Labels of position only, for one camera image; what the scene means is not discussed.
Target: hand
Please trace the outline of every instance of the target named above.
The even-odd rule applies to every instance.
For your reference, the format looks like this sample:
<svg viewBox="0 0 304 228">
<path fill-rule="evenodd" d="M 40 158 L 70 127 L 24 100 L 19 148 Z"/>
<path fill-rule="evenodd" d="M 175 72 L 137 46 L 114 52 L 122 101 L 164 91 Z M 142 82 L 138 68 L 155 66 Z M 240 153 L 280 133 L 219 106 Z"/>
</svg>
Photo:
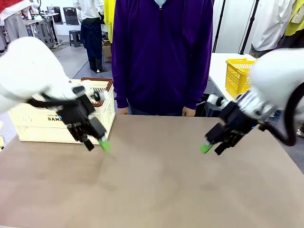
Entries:
<svg viewBox="0 0 304 228">
<path fill-rule="evenodd" d="M 128 114 L 130 114 L 129 113 L 129 108 L 128 107 L 126 107 L 126 108 L 119 108 L 117 110 L 117 114 L 119 114 L 119 115 L 128 115 Z"/>
<path fill-rule="evenodd" d="M 195 115 L 195 110 L 189 109 L 187 107 L 184 107 L 182 109 L 182 116 L 194 117 L 194 115 Z"/>
</svg>

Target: brown table surface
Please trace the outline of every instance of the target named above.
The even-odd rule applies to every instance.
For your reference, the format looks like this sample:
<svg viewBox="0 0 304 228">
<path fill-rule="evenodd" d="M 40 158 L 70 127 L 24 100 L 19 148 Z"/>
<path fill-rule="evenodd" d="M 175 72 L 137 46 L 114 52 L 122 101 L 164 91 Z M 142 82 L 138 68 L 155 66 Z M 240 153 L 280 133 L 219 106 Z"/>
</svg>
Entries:
<svg viewBox="0 0 304 228">
<path fill-rule="evenodd" d="M 20 142 L 0 153 L 0 225 L 23 228 L 303 228 L 304 176 L 254 129 L 204 155 L 211 118 L 117 116 L 111 155 Z"/>
</svg>

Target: yellow cloth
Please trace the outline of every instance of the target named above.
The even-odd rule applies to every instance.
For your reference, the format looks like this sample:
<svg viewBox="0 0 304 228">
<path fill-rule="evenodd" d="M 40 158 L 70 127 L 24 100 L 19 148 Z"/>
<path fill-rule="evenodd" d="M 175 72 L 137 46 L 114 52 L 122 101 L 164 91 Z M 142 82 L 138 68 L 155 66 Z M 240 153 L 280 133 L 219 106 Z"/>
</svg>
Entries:
<svg viewBox="0 0 304 228">
<path fill-rule="evenodd" d="M 115 0 L 104 0 L 104 3 L 104 22 L 106 25 L 106 29 L 108 30 L 109 40 L 112 43 Z"/>
<path fill-rule="evenodd" d="M 302 29 L 304 29 L 304 20 L 302 21 L 302 23 L 300 24 L 295 24 L 292 23 L 291 20 L 292 18 L 295 16 L 295 14 L 297 13 L 297 11 L 304 5 L 304 0 L 298 0 L 295 6 L 295 9 L 291 15 L 291 18 L 289 20 L 289 24 L 287 26 L 286 29 L 286 33 L 285 36 L 292 36 L 293 34 L 296 33 L 296 31 L 300 31 Z"/>
</svg>

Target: red cloth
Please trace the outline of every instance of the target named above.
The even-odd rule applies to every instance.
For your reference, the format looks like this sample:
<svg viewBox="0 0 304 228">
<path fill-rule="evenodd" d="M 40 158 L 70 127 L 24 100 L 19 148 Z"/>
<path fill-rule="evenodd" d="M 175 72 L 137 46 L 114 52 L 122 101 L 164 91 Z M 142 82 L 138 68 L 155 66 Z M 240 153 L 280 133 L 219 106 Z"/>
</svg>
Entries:
<svg viewBox="0 0 304 228">
<path fill-rule="evenodd" d="M 22 0 L 0 0 L 0 13 L 7 7 L 10 7 L 12 5 L 15 5 L 18 2 L 21 2 Z"/>
</svg>

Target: crate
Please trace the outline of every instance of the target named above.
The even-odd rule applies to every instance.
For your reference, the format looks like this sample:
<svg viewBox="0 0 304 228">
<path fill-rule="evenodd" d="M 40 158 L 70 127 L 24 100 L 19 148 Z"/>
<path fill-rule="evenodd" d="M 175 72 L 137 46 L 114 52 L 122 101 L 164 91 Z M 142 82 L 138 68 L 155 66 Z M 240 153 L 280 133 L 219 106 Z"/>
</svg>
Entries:
<svg viewBox="0 0 304 228">
<path fill-rule="evenodd" d="M 90 99 L 96 109 L 93 115 L 105 127 L 107 130 L 106 137 L 108 137 L 115 118 L 113 81 L 100 78 L 82 78 L 82 80 L 91 80 L 94 90 L 106 89 L 109 92 L 109 98 L 101 104 L 97 104 L 93 99 Z M 76 79 L 71 81 L 72 83 L 80 83 L 80 80 Z M 54 111 L 37 109 L 29 104 L 19 104 L 9 111 L 9 115 L 21 141 L 79 143 L 74 140 L 67 127 Z M 95 138 L 91 136 L 88 138 L 93 144 L 99 144 Z"/>
<path fill-rule="evenodd" d="M 254 61 L 248 61 L 244 59 L 228 59 L 227 74 L 226 74 L 226 89 L 234 98 L 237 95 L 246 92 L 251 83 L 248 77 L 248 72 L 255 63 Z"/>
</svg>

